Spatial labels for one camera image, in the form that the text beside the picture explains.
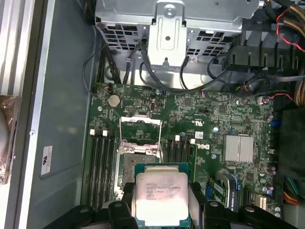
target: yellow wire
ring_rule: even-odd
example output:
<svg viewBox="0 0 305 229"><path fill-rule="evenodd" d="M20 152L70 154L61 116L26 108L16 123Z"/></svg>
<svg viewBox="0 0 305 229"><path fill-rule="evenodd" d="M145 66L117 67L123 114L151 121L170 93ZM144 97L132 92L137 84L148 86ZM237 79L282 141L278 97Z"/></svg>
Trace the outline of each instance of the yellow wire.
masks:
<svg viewBox="0 0 305 229"><path fill-rule="evenodd" d="M297 203L297 200L296 200L296 199L293 199L292 197L290 197L286 192L284 192L284 195L285 195L288 199L290 199L290 200L292 200L292 201L294 201L294 202Z"/></svg>

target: chip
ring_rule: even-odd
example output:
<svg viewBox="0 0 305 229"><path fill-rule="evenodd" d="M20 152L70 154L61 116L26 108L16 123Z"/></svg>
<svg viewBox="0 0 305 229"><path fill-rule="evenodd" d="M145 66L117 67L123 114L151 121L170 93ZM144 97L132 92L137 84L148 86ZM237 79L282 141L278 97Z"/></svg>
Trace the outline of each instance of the chip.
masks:
<svg viewBox="0 0 305 229"><path fill-rule="evenodd" d="M185 98L184 99L184 106L191 106L192 105L192 99L191 98Z"/></svg>
<svg viewBox="0 0 305 229"><path fill-rule="evenodd" d="M219 113L220 114L225 114L226 112L226 107L225 106L219 106Z"/></svg>
<svg viewBox="0 0 305 229"><path fill-rule="evenodd" d="M254 173L247 173L247 180L254 181Z"/></svg>
<svg viewBox="0 0 305 229"><path fill-rule="evenodd" d="M139 173L136 217L145 226L179 226L188 218L188 177L185 173Z"/></svg>
<svg viewBox="0 0 305 229"><path fill-rule="evenodd" d="M203 139L203 132L196 131L195 132L195 139Z"/></svg>

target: metal bracket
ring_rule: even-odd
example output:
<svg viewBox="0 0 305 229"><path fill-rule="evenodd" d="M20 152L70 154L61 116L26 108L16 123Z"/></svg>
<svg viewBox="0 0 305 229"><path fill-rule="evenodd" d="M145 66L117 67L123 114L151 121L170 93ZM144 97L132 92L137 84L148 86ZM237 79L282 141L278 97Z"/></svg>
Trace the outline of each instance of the metal bracket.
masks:
<svg viewBox="0 0 305 229"><path fill-rule="evenodd" d="M150 26L148 55L152 65L181 67L186 54L187 28L183 25L184 6L159 2L156 24Z"/></svg>
<svg viewBox="0 0 305 229"><path fill-rule="evenodd" d="M122 123L129 122L129 123L137 123L137 122L144 122L148 125L157 125L160 128L159 131L159 139L155 145L147 145L144 144L142 146L137 145L136 143L129 143L123 141L122 136ZM160 162L163 162L163 152L161 147L161 130L162 130L162 120L159 119L151 119L145 115L135 115L133 117L120 117L120 146L117 149L116 155L116 163L115 163L115 176L114 176L114 193L116 195L116 199L121 200L123 197L123 190L120 186L118 186L118 179L119 179L119 167L120 167L120 157L122 154L145 154L145 155L152 155L159 158Z"/></svg>
<svg viewBox="0 0 305 229"><path fill-rule="evenodd" d="M120 118L120 140L121 140L121 146L123 146L122 123L125 123L125 122L137 123L139 121L142 121L142 122L144 122L146 124L158 125L160 127L159 139L158 139L158 150L160 150L162 121L159 120L159 119L151 119L151 118L147 117L146 115L139 115L139 114L136 114L133 117L121 117Z"/></svg>

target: capacitor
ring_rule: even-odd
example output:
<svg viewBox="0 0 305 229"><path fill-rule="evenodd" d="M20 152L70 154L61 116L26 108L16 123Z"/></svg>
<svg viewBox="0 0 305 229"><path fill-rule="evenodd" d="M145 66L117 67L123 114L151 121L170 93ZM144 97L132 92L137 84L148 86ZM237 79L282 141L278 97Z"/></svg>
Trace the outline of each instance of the capacitor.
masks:
<svg viewBox="0 0 305 229"><path fill-rule="evenodd" d="M267 186L267 188L269 189L269 190L271 190L271 191L273 191L274 190L274 187L273 186Z"/></svg>
<svg viewBox="0 0 305 229"><path fill-rule="evenodd" d="M271 209L272 209L273 211L275 211L275 212L281 212L281 208L280 208L279 206L277 206L277 205L272 205L272 206L271 206Z"/></svg>
<svg viewBox="0 0 305 229"><path fill-rule="evenodd" d="M218 131L219 131L219 128L218 128L218 127L214 127L214 128L213 128L213 132L214 132L214 133L218 133Z"/></svg>
<svg viewBox="0 0 305 229"><path fill-rule="evenodd" d="M270 126L271 127L280 127L282 125L281 121L278 121L278 120L273 120L271 123L270 123Z"/></svg>
<svg viewBox="0 0 305 229"><path fill-rule="evenodd" d="M267 188L267 187L262 187L262 191L263 191L264 193L267 193L268 188Z"/></svg>
<svg viewBox="0 0 305 229"><path fill-rule="evenodd" d="M269 123L271 121L271 118L269 116L266 116L263 118L264 123Z"/></svg>
<svg viewBox="0 0 305 229"><path fill-rule="evenodd" d="M108 104L111 107L118 107L121 103L121 99L118 95L113 94L108 98Z"/></svg>
<svg viewBox="0 0 305 229"><path fill-rule="evenodd" d="M268 173L268 174L270 174L270 175L275 175L275 174L276 174L276 172L275 172L275 171L270 170L270 169L268 169L268 170L267 170L267 173Z"/></svg>
<svg viewBox="0 0 305 229"><path fill-rule="evenodd" d="M267 168L272 170L272 171L276 171L276 167L273 165L267 165Z"/></svg>

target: white label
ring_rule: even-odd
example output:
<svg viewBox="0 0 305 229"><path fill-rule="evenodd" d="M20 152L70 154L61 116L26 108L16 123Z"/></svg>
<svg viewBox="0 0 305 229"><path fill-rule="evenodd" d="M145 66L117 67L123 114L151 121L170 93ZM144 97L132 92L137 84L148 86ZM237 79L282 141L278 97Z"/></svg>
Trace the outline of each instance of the white label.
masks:
<svg viewBox="0 0 305 229"><path fill-rule="evenodd" d="M214 183L214 188L221 194L224 194L224 189L220 187L218 184Z"/></svg>
<svg viewBox="0 0 305 229"><path fill-rule="evenodd" d="M195 126L203 126L202 121L195 121Z"/></svg>
<svg viewBox="0 0 305 229"><path fill-rule="evenodd" d="M41 175L45 175L50 172L51 159L52 159L53 146L46 146L43 148L43 157L41 165Z"/></svg>
<svg viewBox="0 0 305 229"><path fill-rule="evenodd" d="M198 149L210 149L210 145L197 144Z"/></svg>
<svg viewBox="0 0 305 229"><path fill-rule="evenodd" d="M203 139L203 132L196 131L195 132L195 138L196 139Z"/></svg>

